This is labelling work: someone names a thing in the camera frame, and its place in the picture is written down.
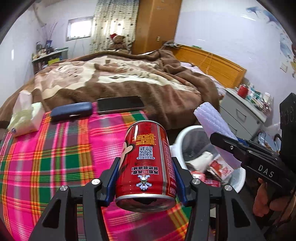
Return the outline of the person's right hand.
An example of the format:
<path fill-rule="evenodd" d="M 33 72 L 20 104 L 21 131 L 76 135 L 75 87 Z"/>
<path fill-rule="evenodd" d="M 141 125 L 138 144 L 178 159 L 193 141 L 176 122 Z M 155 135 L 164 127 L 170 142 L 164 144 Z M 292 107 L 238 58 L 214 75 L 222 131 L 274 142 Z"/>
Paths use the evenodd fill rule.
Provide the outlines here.
<path fill-rule="evenodd" d="M 285 196 L 274 199 L 273 201 L 269 201 L 267 190 L 265 187 L 266 183 L 261 178 L 259 178 L 258 181 L 260 183 L 260 187 L 257 191 L 257 195 L 253 204 L 252 211 L 254 215 L 258 217 L 263 217 L 264 215 L 268 214 L 270 210 L 284 211 L 290 198 L 288 196 Z M 285 210 L 285 213 L 281 218 L 281 221 L 292 219 L 295 219 L 295 196 L 291 199 L 287 209 Z"/>

